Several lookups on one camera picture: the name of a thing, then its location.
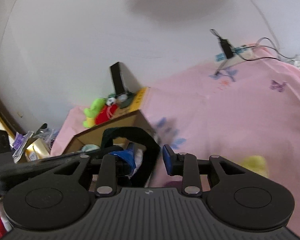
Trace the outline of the black cloth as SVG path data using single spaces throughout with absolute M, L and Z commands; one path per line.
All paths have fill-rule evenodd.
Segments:
M 119 177 L 117 179 L 120 187 L 145 187 L 153 170 L 155 169 L 160 153 L 160 146 L 149 134 L 142 136 L 142 139 L 145 139 L 146 142 L 145 149 L 142 149 L 139 144 L 134 143 L 136 146 L 136 169 L 131 176 Z

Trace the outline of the lime green knotted towel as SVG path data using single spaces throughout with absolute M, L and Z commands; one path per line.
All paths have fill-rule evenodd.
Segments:
M 269 177 L 268 172 L 268 164 L 266 159 L 260 155 L 252 155 L 249 157 L 245 157 L 241 162 L 240 165 L 250 171 L 255 172 L 265 178 Z

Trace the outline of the light blue soft cloth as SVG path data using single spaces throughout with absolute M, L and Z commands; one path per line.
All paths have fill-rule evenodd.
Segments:
M 81 148 L 81 152 L 90 152 L 90 151 L 95 151 L 99 150 L 100 147 L 95 145 L 95 144 L 86 144 Z

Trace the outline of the brown cardboard box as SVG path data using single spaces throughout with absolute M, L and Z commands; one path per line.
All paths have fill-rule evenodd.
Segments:
M 115 144 L 127 146 L 129 141 L 139 144 L 142 149 L 145 149 L 146 142 L 145 139 L 142 139 L 145 134 L 155 137 L 155 130 L 142 112 L 137 110 L 76 134 L 62 153 L 78 152 L 83 146 L 90 144 L 100 148 Z

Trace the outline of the red plush toy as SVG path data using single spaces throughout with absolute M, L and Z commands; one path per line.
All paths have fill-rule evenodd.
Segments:
M 102 110 L 100 111 L 100 113 L 98 113 L 98 115 L 96 116 L 95 125 L 100 125 L 100 124 L 103 124 L 103 123 L 109 121 L 115 114 L 118 107 L 119 106 L 117 104 L 113 104 L 110 106 L 105 105 L 102 108 Z

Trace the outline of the green yellow plush toy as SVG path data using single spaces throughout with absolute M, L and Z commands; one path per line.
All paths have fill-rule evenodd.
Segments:
M 85 120 L 82 122 L 83 127 L 91 128 L 95 126 L 95 118 L 98 116 L 105 105 L 105 98 L 97 98 L 92 102 L 89 108 L 85 108 L 83 111 L 85 115 Z

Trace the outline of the small panda plush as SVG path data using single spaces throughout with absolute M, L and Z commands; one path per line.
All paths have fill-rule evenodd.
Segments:
M 107 106 L 111 106 L 114 104 L 120 105 L 121 103 L 125 102 L 127 99 L 128 99 L 127 94 L 120 94 L 120 95 L 110 94 L 107 97 L 106 105 Z

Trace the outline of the black smartphone on stand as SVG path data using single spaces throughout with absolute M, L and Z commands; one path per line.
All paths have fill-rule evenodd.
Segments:
M 111 79 L 115 91 L 115 99 L 120 109 L 127 108 L 133 101 L 135 94 L 130 92 L 124 84 L 120 63 L 110 66 Z

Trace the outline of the pink printed bed sheet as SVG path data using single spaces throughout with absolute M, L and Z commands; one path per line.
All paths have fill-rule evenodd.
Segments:
M 205 159 L 263 156 L 269 178 L 295 199 L 300 236 L 300 70 L 255 50 L 255 61 L 217 71 L 200 64 L 151 87 L 140 111 L 162 144 Z

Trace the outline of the black power adapter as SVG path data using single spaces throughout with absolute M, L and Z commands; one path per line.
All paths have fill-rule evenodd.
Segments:
M 219 45 L 221 46 L 226 59 L 233 58 L 234 52 L 232 49 L 232 45 L 229 43 L 229 41 L 221 37 L 219 37 L 218 39 L 219 39 Z

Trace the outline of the white power strip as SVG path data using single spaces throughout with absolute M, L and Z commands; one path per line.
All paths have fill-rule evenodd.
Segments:
M 240 47 L 235 47 L 233 52 L 234 52 L 234 57 L 229 59 L 229 61 L 234 61 L 236 59 L 241 60 L 242 58 L 249 59 L 249 60 L 255 58 L 255 54 L 252 50 L 252 47 L 246 44 Z M 214 58 L 215 63 L 220 63 L 224 60 L 226 60 L 224 53 L 219 53 L 215 55 Z

